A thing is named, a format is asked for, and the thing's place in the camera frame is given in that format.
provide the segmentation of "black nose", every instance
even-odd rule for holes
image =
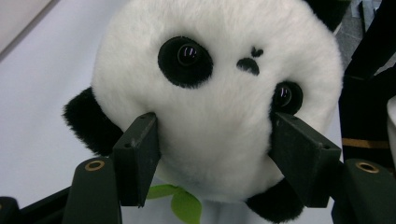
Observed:
[[[249,72],[253,74],[254,76],[258,76],[260,73],[260,68],[257,65],[256,61],[254,61],[251,58],[244,58],[238,61],[236,64],[236,67],[238,67],[240,70],[244,72]]]

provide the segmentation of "green leaf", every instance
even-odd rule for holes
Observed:
[[[178,187],[173,185],[157,185],[149,188],[147,199],[157,199],[173,195],[179,191]]]
[[[171,207],[175,215],[187,224],[199,224],[202,205],[192,194],[179,190],[172,198]]]

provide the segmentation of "brass screw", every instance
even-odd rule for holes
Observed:
[[[379,173],[379,169],[378,168],[376,168],[374,165],[372,165],[370,163],[367,163],[367,162],[364,162],[364,161],[356,162],[356,166],[359,169],[361,169],[361,170],[363,170],[363,171],[365,171],[367,173],[371,173],[371,174]]]
[[[91,161],[87,165],[85,165],[85,170],[86,171],[97,171],[102,169],[102,167],[105,166],[104,161]]]

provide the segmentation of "black ear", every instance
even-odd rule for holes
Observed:
[[[95,154],[107,156],[122,136],[108,119],[88,88],[64,107],[64,118],[76,136]]]
[[[314,13],[331,30],[341,23],[350,0],[305,0]]]

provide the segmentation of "stuffed panda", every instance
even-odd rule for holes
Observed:
[[[153,112],[157,177],[202,200],[246,203],[273,222],[294,219],[304,206],[268,156],[271,117],[290,113],[325,131],[342,88],[332,33],[340,4],[131,1],[109,24],[92,86],[64,116],[105,156]]]

